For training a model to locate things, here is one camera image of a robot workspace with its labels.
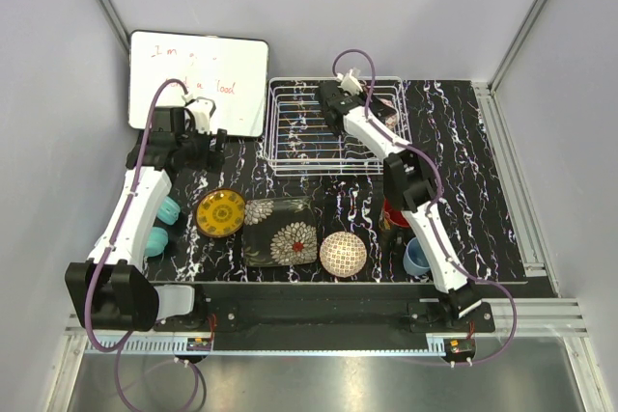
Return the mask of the blue patterned bowl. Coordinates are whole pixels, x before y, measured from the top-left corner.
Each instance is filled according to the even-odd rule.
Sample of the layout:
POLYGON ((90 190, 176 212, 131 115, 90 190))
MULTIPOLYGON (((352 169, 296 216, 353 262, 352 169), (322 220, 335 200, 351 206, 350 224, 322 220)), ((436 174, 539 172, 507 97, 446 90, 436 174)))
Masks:
POLYGON ((379 99, 380 105, 378 106, 378 118, 379 120, 391 131, 395 131, 399 122, 399 112, 395 104, 386 98, 379 99))

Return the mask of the white wire dish rack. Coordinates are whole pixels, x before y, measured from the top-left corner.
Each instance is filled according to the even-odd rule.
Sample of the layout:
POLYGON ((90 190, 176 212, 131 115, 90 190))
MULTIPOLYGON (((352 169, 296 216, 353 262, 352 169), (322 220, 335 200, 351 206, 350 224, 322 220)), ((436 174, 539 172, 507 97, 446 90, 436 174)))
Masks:
POLYGON ((328 128, 315 100, 322 78, 268 83, 262 158, 278 177, 370 176, 382 163, 350 135, 328 128))

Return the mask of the red white patterned bowl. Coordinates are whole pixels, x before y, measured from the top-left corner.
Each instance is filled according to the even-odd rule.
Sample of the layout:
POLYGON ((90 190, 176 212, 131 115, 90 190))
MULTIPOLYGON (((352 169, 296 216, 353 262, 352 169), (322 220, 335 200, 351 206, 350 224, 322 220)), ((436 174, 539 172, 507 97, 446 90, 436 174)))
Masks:
POLYGON ((324 270, 337 278, 356 275, 365 265, 367 250, 353 233, 337 232, 323 240, 319 252, 324 270))

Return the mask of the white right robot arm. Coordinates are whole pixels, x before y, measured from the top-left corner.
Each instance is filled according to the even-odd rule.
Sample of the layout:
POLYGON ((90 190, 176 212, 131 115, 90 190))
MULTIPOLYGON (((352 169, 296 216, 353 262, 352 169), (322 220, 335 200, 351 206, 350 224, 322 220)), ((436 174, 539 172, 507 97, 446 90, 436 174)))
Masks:
POLYGON ((464 270, 441 222, 438 200, 443 194, 431 158, 390 130, 366 105, 362 90, 348 91, 334 80, 318 85, 315 100, 336 135, 360 141, 382 163, 384 197, 411 227, 430 266, 438 291, 438 319, 460 331, 481 304, 473 278, 464 270))

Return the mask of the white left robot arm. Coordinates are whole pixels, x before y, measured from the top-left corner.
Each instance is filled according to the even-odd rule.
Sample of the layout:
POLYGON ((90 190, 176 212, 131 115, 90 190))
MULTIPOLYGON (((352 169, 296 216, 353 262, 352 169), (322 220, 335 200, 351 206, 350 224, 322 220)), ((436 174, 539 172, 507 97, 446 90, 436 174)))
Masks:
POLYGON ((211 130, 213 100, 199 97, 185 107, 157 107, 149 133, 140 133, 126 157, 119 201, 89 257, 65 273, 80 324, 93 330, 149 331, 174 317, 186 330, 201 329, 209 308, 190 286, 152 284, 147 258, 163 253, 168 227, 181 208, 170 192, 184 169, 218 171, 227 132, 211 130))

